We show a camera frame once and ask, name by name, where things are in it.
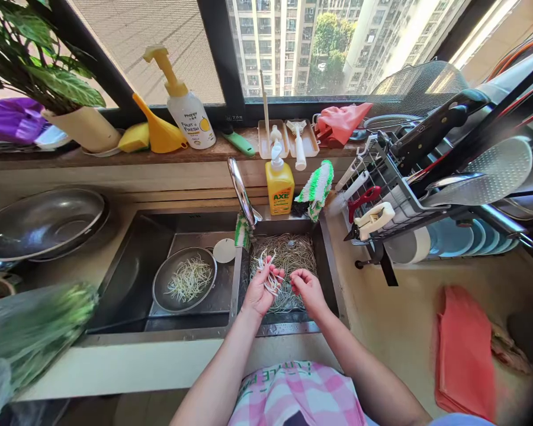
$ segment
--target double sink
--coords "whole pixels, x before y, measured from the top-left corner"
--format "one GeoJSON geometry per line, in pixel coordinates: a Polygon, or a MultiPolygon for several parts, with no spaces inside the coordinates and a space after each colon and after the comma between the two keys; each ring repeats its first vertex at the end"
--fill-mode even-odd
{"type": "MultiPolygon", "coordinates": [[[[310,236],[326,302],[349,327],[325,217],[321,215],[312,224],[289,215],[272,217],[265,206],[257,210],[263,220],[257,223],[255,236],[310,236]]],[[[236,221],[233,207],[139,211],[101,284],[99,306],[80,346],[224,337],[241,309],[249,283],[251,255],[247,250],[237,248],[234,260],[217,264],[214,288],[185,313],[160,309],[153,301],[152,282],[162,262],[176,251],[186,247],[213,251],[221,239],[234,238],[236,221]]],[[[267,314],[257,336],[317,332],[305,312],[291,311],[267,314]]]]}

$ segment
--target person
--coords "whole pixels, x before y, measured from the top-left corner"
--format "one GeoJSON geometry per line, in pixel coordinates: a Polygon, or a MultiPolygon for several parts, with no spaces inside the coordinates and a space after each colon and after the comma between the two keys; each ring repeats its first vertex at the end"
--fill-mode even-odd
{"type": "MultiPolygon", "coordinates": [[[[274,301],[263,283],[271,264],[258,271],[223,344],[186,394],[170,425],[362,425],[418,426],[431,423],[409,388],[375,358],[328,308],[318,278],[306,269],[290,275],[311,319],[320,328],[343,375],[321,364],[286,361],[243,379],[251,345],[274,301]]],[[[434,426],[491,425],[452,414],[434,426]]]]}

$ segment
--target window sill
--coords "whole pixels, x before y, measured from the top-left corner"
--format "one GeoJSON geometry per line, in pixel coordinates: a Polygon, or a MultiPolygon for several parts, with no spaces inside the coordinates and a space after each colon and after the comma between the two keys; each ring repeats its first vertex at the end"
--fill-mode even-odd
{"type": "MultiPolygon", "coordinates": [[[[206,150],[187,148],[169,154],[155,154],[151,151],[119,153],[113,157],[97,158],[83,154],[81,149],[66,153],[0,154],[0,170],[58,169],[69,167],[130,166],[140,164],[204,163],[227,161],[229,157],[238,160],[260,160],[258,133],[255,127],[235,129],[246,138],[257,151],[254,157],[247,157],[233,147],[225,138],[217,135],[215,145],[206,150]]],[[[348,144],[344,149],[321,149],[318,158],[353,157],[356,146],[348,144]]]]}

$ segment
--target hand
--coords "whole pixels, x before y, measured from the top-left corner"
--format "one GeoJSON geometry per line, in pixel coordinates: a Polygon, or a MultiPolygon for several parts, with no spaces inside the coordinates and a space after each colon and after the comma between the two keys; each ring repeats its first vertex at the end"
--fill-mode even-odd
{"type": "Polygon", "coordinates": [[[292,291],[302,296],[306,311],[314,321],[331,312],[327,307],[320,281],[312,272],[307,269],[297,269],[290,274],[290,282],[292,291]]]}
{"type": "Polygon", "coordinates": [[[271,307],[274,302],[274,295],[272,295],[267,289],[265,289],[264,283],[267,281],[269,271],[272,271],[274,275],[278,275],[278,282],[281,283],[284,278],[284,269],[277,269],[273,264],[270,264],[272,257],[266,257],[266,266],[262,271],[257,272],[247,288],[247,294],[245,295],[245,301],[243,302],[243,309],[251,310],[258,313],[261,318],[265,316],[268,308],[271,307]]]}

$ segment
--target white pot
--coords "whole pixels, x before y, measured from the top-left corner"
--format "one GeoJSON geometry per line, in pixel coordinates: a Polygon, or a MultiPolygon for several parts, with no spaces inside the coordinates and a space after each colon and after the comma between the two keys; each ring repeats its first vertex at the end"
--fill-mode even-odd
{"type": "Polygon", "coordinates": [[[121,138],[121,134],[99,111],[90,106],[82,106],[77,111],[64,115],[55,115],[44,109],[41,115],[92,153],[105,152],[117,147],[121,138]]]}

